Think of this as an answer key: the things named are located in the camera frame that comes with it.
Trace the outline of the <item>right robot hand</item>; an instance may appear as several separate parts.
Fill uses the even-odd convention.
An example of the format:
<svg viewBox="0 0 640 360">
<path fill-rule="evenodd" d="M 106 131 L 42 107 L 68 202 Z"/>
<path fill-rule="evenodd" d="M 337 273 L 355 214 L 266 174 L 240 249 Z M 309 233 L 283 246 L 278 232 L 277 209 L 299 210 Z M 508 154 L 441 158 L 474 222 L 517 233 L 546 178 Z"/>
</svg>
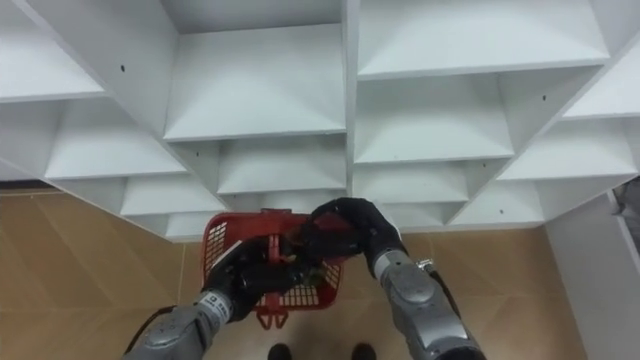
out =
<svg viewBox="0 0 640 360">
<path fill-rule="evenodd" d="M 392 264 L 410 262 L 396 227 L 364 198 L 341 197 L 320 205 L 300 227 L 298 240 L 319 259 L 363 254 L 375 279 Z"/>
</svg>

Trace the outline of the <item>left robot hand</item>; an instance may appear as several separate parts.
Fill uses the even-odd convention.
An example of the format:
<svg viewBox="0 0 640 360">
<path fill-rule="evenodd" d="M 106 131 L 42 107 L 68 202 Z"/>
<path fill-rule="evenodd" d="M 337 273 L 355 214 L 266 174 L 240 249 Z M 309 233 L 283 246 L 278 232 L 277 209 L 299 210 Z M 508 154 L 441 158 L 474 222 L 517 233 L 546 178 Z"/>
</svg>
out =
<svg viewBox="0 0 640 360">
<path fill-rule="evenodd" d="M 285 293 L 310 275 L 311 265 L 299 261 L 270 263 L 268 252 L 268 237 L 238 241 L 209 270 L 203 290 L 227 301 L 226 323 L 243 320 L 265 294 Z"/>
</svg>

